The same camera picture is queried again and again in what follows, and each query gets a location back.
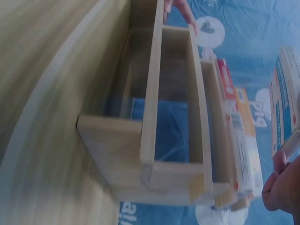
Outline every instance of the printed box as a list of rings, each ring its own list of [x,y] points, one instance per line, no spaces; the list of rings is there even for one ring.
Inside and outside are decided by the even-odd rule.
[[[300,146],[300,60],[293,47],[281,47],[269,90],[272,156],[282,150],[289,158]]]
[[[233,126],[234,157],[239,198],[260,197],[263,177],[252,121],[249,100],[245,89],[235,88],[225,60],[217,60],[225,105]]]

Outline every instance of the hand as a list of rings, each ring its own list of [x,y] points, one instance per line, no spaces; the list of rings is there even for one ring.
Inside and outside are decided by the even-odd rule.
[[[274,172],[262,190],[265,207],[270,211],[291,213],[294,220],[300,216],[300,156],[293,162],[286,161],[285,153],[278,151],[273,158]]]
[[[197,35],[199,33],[199,29],[187,0],[165,0],[164,23],[166,22],[167,17],[171,12],[172,5],[174,5],[180,11],[183,18],[188,24],[193,25],[195,34]]]

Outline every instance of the blue tablecloth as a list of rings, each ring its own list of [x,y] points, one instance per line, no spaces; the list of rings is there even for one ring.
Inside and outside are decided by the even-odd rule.
[[[273,171],[268,85],[280,46],[290,45],[294,46],[298,52],[300,50],[300,1],[192,0],[189,1],[189,4],[195,18],[198,19],[201,34],[204,37],[208,35],[208,39],[214,40],[215,38],[216,40],[211,42],[197,39],[199,53],[202,52],[202,47],[206,44],[213,47],[218,58],[226,59],[234,85],[246,89],[249,101],[263,103],[265,126],[255,127],[255,129],[262,177],[265,182]],[[210,16],[213,19],[205,20],[203,19],[205,16]],[[167,24],[187,27],[182,15],[174,7],[168,17]],[[223,29],[225,31],[224,38],[222,38]],[[134,118],[140,119],[143,116],[143,104],[143,99],[135,101]],[[251,111],[253,119],[256,120],[255,108],[251,107]],[[156,159],[188,160],[186,120],[187,106],[185,103],[159,103]],[[165,134],[163,138],[159,135],[160,133]],[[166,207],[122,202],[119,224],[208,224],[208,220],[199,219],[201,212],[203,210],[199,207]],[[216,217],[220,217],[220,214],[223,218],[230,217],[225,213],[216,212],[218,214]],[[244,222],[246,225],[293,224],[293,219],[289,214],[282,211],[267,211],[262,199],[254,200],[251,203],[248,216],[247,211],[244,211],[240,217],[237,216],[224,221],[223,223],[222,221],[213,221],[210,224],[241,225]]]

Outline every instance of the wooden panel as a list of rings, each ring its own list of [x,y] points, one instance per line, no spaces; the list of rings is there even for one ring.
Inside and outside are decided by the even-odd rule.
[[[160,0],[131,0],[130,26],[153,28],[158,1]]]
[[[193,26],[187,43],[187,107],[190,162],[204,165],[204,191],[212,191],[210,132],[200,57]]]
[[[239,199],[239,201],[231,207],[231,211],[234,212],[249,207],[250,207],[250,198],[242,198]]]
[[[211,67],[203,74],[205,92],[208,96],[212,114],[213,155],[216,180],[229,182],[231,190],[216,199],[216,207],[222,208],[237,202],[236,173],[233,155],[233,143],[229,117],[226,116],[224,97],[220,88],[217,67],[211,62]]]
[[[101,0],[88,13],[95,2],[28,0],[32,9],[0,19],[0,29],[13,24],[0,45],[0,224],[117,223],[119,204],[75,122],[105,101],[130,5]]]
[[[155,161],[150,188],[189,189],[194,180],[203,176],[203,164]]]
[[[154,22],[150,64],[148,71],[145,109],[142,126],[142,140],[140,161],[142,164],[152,164],[155,154],[156,123],[158,112],[158,89],[161,57],[161,43],[163,33],[164,1],[157,1]]]
[[[215,184],[215,192],[205,193],[199,196],[196,200],[190,199],[190,191],[188,189],[173,188],[173,189],[158,189],[153,190],[147,187],[134,188],[126,186],[111,186],[116,198],[120,201],[130,199],[136,203],[161,204],[161,205],[214,205],[213,199],[227,191],[229,184]]]
[[[140,186],[141,121],[81,115],[77,129],[108,184]]]

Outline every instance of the finger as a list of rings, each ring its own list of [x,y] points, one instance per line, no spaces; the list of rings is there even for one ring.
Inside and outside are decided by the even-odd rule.
[[[165,0],[165,5],[164,5],[164,23],[167,22],[168,15],[169,15],[169,13],[171,11],[171,8],[172,8],[172,3],[173,3],[172,0]]]
[[[193,12],[192,12],[188,2],[187,1],[180,1],[179,3],[175,2],[174,5],[180,11],[183,18],[186,20],[186,22],[194,25],[194,29],[195,29],[196,21],[195,21]]]
[[[282,173],[287,167],[286,156],[283,151],[278,151],[273,157],[274,171]]]
[[[197,26],[196,23],[193,23],[193,27],[194,27],[195,34],[197,36],[199,34],[199,27]]]
[[[277,208],[274,206],[274,201],[273,198],[275,196],[272,196],[272,187],[276,180],[278,179],[279,175],[276,171],[274,171],[271,176],[268,178],[266,181],[263,189],[262,189],[262,200],[264,206],[267,208],[269,211],[275,211]]]

